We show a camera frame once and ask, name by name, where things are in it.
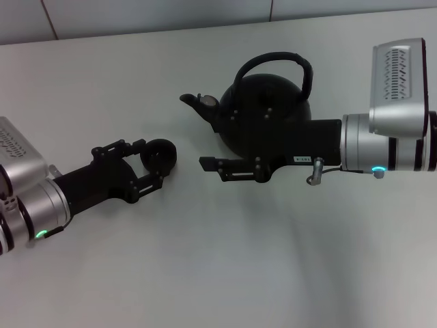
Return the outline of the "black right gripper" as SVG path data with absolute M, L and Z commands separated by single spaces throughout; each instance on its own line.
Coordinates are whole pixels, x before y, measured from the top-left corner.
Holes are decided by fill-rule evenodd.
M 215 133 L 255 131 L 255 163 L 245 159 L 202 156 L 205 172 L 216 172 L 223 182 L 261 182 L 288 165 L 313 165 L 321 158 L 325 166 L 339 166 L 342 123 L 334 120 L 266 119 L 266 107 L 211 108 L 210 124 Z

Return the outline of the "black small teacup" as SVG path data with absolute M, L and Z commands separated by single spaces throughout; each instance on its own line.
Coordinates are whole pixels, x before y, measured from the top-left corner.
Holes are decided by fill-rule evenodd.
M 176 146 L 167 139 L 154 139 L 140 152 L 144 168 L 151 174 L 166 177 L 177 162 Z

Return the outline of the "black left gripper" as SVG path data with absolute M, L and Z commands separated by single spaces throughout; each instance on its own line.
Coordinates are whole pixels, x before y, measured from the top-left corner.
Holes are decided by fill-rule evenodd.
M 139 154 L 146 141 L 139 139 L 126 143 L 123 139 L 104 147 L 91 150 L 93 161 L 115 161 Z M 108 163 L 90 163 L 80 169 L 54 179 L 63 192 L 70 215 L 75 216 L 101 202 L 120 199 L 134 204 L 145 195 L 162 188 L 168 170 L 150 171 L 137 178 L 133 169 L 124 160 Z

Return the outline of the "black round teapot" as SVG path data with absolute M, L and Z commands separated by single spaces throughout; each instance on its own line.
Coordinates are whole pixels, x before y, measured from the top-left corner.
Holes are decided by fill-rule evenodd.
M 303 70 L 302 85 L 298 87 L 275 74 L 248 74 L 253 68 L 274 61 L 298 64 Z M 192 107 L 209 124 L 210 109 L 217 107 L 234 109 L 235 113 L 241 107 L 266 107 L 266 119 L 284 119 L 287 122 L 310 120 L 309 96 L 312 83 L 313 68 L 309 61 L 296 53 L 271 52 L 254 57 L 244 64 L 220 100 L 201 94 L 183 94 L 180 100 Z M 217 134 L 234 154 L 242 158 L 249 157 L 250 144 L 255 143 L 255 131 Z

